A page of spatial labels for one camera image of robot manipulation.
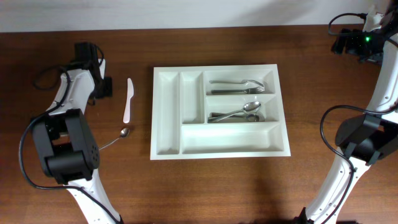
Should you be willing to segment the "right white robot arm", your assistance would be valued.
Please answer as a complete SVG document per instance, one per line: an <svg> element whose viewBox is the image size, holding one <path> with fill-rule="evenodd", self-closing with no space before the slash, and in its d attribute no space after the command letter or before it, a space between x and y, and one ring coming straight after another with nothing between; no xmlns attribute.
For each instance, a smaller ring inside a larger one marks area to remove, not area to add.
<svg viewBox="0 0 398 224"><path fill-rule="evenodd" d="M397 1L390 1L383 14L371 7L357 17L364 21L362 29L328 32L336 38L331 51L380 65L376 87L367 108L345 106L360 115L342 122L334 145L326 143L335 154L331 169L317 197L293 223L336 223L360 177L397 150Z"/></svg>

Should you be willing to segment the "metal fork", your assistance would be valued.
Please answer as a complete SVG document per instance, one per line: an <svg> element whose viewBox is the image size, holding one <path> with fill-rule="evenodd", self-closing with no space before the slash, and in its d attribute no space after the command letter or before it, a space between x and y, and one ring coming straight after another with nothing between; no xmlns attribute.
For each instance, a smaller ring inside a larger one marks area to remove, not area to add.
<svg viewBox="0 0 398 224"><path fill-rule="evenodd" d="M237 80L210 80L209 83L211 83L211 84L225 83L225 84L240 84L240 85L243 85L243 84L246 84L246 83L254 83L254 84L258 85L258 86L265 87L265 84L263 84L261 82L258 82L256 80L246 80L246 79L245 80L241 80L241 81L237 81Z"/></svg>
<svg viewBox="0 0 398 224"><path fill-rule="evenodd" d="M221 94L258 94L262 93L266 90L265 87L256 87L256 88L247 88L242 90L211 90L211 94L213 95L221 95Z"/></svg>

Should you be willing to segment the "large metal spoon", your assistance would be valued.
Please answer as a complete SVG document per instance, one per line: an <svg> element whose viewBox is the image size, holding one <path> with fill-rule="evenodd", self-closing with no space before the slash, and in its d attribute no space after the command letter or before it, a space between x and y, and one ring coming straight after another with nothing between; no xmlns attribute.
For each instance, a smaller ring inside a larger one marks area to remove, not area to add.
<svg viewBox="0 0 398 224"><path fill-rule="evenodd" d="M239 114L239 113L244 113L244 114L251 114L257 112L261 107L261 103L259 101L252 101L249 103L246 103L240 110L232 111L230 113L226 113L225 115L222 116L217 116L214 118L208 119L209 123L216 123L221 120L224 120L226 118L229 118L233 115Z"/></svg>
<svg viewBox="0 0 398 224"><path fill-rule="evenodd" d="M208 117L208 122L211 122L212 118L217 118L220 116L224 116L225 113L210 113ZM252 113L252 114L244 114L238 113L234 114L228 118L221 120L221 123L248 123L248 122L262 122L265 118L260 113Z"/></svg>

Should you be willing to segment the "white plastic knife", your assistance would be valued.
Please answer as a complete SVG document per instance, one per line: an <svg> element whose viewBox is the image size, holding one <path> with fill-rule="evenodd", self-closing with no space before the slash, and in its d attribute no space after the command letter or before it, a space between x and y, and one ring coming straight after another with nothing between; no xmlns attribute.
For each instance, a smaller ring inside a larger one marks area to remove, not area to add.
<svg viewBox="0 0 398 224"><path fill-rule="evenodd" d="M127 79L127 96L123 114L123 123L128 124L131 119L131 99L134 96L134 85L131 78Z"/></svg>

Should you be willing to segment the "small metal spoon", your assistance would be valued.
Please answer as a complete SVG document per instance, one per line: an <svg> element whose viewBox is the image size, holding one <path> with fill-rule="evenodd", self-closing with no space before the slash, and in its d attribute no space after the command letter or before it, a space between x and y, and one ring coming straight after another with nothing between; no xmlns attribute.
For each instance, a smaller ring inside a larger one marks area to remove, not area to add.
<svg viewBox="0 0 398 224"><path fill-rule="evenodd" d="M120 131L120 134L119 134L119 136L118 136L116 139L114 139L114 140L112 140L112 141L110 141L110 142L107 142L106 144L100 146L100 147L99 147L99 150L102 150L102 149L104 149L104 148L106 148L106 147L108 147L108 146L114 144L114 143L115 143L116 141L118 141L119 139L122 139L122 138L127 137L127 136L129 135L129 133L130 133L130 129L129 129L129 128L123 128L123 129Z"/></svg>

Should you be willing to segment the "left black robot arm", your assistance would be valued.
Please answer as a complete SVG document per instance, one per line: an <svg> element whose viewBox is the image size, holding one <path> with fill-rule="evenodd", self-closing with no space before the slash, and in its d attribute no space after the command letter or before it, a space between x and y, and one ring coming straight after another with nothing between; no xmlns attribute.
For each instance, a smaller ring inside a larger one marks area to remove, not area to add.
<svg viewBox="0 0 398 224"><path fill-rule="evenodd" d="M84 116L89 101L113 94L105 66L97 45L76 43L74 59L58 67L61 84L55 99L27 128L44 174L55 179L55 190L72 195L88 223L123 222L100 181L100 149Z"/></svg>

